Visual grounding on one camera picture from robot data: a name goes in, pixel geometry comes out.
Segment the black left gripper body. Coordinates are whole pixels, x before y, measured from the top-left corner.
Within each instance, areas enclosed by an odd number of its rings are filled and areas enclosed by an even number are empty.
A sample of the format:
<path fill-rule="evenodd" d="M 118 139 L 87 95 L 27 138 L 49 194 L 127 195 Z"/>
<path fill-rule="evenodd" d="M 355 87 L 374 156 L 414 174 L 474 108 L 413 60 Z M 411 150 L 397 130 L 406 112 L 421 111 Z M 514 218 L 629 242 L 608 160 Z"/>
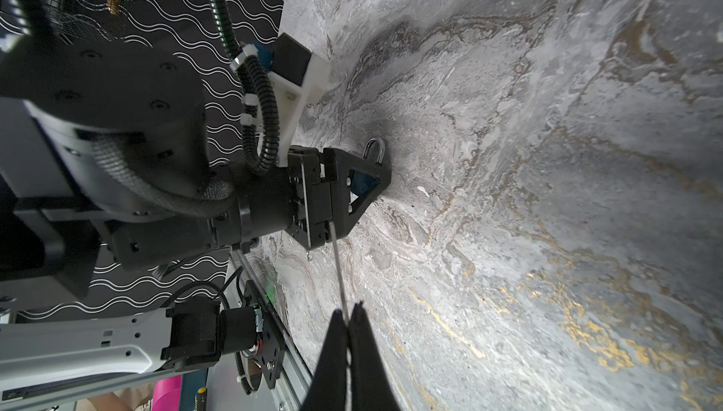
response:
<path fill-rule="evenodd" d="M 306 250 L 322 247 L 329 239 L 328 222 L 333 218 L 323 156 L 316 148 L 292 147 L 288 173 L 294 186 L 292 202 L 296 214 L 286 232 Z"/>

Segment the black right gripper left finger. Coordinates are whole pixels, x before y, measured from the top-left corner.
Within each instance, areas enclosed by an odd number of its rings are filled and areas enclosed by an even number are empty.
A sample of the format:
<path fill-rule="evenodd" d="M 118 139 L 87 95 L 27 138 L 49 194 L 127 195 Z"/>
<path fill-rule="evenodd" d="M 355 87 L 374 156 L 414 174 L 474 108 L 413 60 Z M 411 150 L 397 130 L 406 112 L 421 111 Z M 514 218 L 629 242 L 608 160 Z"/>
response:
<path fill-rule="evenodd" d="M 331 314 L 328 331 L 311 386 L 300 410 L 346 409 L 348 388 L 348 327 L 341 309 Z"/>

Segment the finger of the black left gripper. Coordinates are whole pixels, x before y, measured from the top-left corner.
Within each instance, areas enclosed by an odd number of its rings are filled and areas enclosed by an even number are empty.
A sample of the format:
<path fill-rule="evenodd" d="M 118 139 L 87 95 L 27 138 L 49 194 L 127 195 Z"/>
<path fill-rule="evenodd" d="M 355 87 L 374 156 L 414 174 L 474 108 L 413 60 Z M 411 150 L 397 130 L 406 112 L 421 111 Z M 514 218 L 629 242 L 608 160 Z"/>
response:
<path fill-rule="evenodd" d="M 377 163 L 338 148 L 325 148 L 323 160 L 331 188 L 331 222 L 338 239 L 346 237 L 365 211 L 387 190 L 388 164 Z"/>

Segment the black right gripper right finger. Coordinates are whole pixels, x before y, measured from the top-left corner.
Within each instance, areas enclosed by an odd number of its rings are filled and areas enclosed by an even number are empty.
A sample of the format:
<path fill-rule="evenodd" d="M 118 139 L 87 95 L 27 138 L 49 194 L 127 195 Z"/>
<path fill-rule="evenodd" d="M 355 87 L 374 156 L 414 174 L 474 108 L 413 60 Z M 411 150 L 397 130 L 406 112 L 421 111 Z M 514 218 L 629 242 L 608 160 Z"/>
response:
<path fill-rule="evenodd" d="M 363 302 L 348 323 L 351 401 L 354 411 L 399 411 Z"/>

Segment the blue padlock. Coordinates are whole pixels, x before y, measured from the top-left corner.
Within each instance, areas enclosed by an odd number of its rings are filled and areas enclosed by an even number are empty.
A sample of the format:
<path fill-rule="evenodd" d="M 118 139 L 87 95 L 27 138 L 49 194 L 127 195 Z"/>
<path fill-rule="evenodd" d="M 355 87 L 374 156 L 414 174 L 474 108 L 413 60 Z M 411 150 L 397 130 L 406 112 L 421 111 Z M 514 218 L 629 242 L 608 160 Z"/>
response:
<path fill-rule="evenodd" d="M 378 186 L 378 178 L 374 175 L 377 167 L 383 166 L 386 156 L 386 143 L 380 137 L 368 140 L 363 151 L 363 169 L 352 169 L 349 172 L 348 188 L 351 201 L 365 197 Z"/>

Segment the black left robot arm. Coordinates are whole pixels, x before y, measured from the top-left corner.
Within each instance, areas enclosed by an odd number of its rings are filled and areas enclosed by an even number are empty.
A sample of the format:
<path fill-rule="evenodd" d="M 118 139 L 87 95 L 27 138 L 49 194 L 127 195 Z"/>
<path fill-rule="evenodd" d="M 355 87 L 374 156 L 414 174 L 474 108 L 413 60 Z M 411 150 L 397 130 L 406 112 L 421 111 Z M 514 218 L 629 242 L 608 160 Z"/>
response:
<path fill-rule="evenodd" d="M 295 147 L 325 62 L 293 38 L 241 44 L 227 0 L 209 0 L 242 87 L 242 162 L 212 166 L 203 83 L 169 53 L 56 35 L 43 0 L 9 0 L 23 35 L 1 61 L 1 303 L 88 294 L 107 243 L 137 269 L 248 246 L 285 231 L 308 250 L 342 238 L 390 167 Z"/>

